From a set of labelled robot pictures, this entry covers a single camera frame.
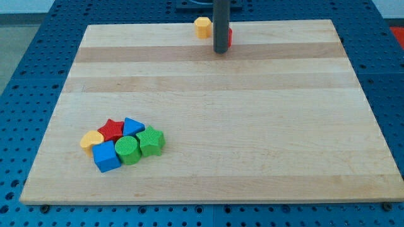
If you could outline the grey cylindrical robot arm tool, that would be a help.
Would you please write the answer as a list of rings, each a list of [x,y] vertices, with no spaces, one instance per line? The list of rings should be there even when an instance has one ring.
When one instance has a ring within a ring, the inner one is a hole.
[[[229,47],[230,1],[213,0],[213,50],[224,54]]]

